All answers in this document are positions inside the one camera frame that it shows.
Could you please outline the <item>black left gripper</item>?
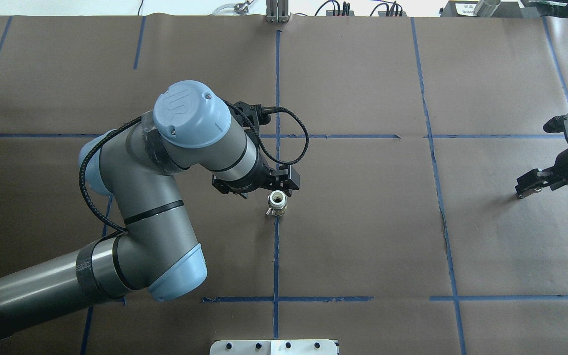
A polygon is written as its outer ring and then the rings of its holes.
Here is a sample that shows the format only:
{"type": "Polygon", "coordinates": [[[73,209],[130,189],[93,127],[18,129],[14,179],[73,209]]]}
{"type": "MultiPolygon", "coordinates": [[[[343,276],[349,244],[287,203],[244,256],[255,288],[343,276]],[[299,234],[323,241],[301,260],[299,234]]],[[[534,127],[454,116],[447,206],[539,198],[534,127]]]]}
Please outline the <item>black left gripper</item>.
{"type": "Polygon", "coordinates": [[[300,119],[284,107],[264,107],[261,104],[247,104],[226,102],[232,117],[241,126],[248,138],[244,156],[249,156],[252,162],[251,169],[241,177],[222,177],[223,172],[215,172],[212,176],[212,186],[220,193],[232,193],[246,198],[248,193],[259,188],[269,191],[283,191],[291,196],[292,191],[299,189],[300,177],[292,167],[301,158],[291,161],[276,159],[266,150],[261,138],[260,126],[269,124],[271,114],[286,113],[293,117],[297,123],[300,119]]]}

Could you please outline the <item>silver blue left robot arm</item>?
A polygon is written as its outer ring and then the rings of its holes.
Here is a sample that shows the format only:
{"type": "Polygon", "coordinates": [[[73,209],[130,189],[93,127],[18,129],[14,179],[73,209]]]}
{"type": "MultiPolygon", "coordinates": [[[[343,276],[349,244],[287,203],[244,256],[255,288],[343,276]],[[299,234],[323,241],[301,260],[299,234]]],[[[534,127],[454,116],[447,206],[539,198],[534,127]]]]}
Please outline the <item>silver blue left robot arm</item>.
{"type": "Polygon", "coordinates": [[[291,196],[300,158],[271,155],[259,126],[284,107],[231,104],[205,84],[170,85],[151,111],[88,142],[78,157],[81,195],[114,233],[0,278],[0,340],[146,288],[169,301],[207,278],[175,175],[200,165],[224,195],[263,188],[291,196]]]}

